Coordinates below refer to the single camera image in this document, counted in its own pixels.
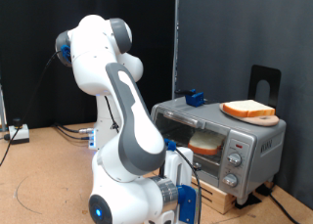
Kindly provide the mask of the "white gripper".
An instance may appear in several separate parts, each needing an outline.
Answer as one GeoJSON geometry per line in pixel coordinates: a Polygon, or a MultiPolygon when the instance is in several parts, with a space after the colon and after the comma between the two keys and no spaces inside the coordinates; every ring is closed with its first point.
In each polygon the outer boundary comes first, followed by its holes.
{"type": "Polygon", "coordinates": [[[152,178],[162,195],[161,213],[149,218],[147,224],[194,224],[194,188],[192,168],[201,171],[201,164],[193,162],[193,152],[176,148],[166,152],[163,176],[152,178]]]}

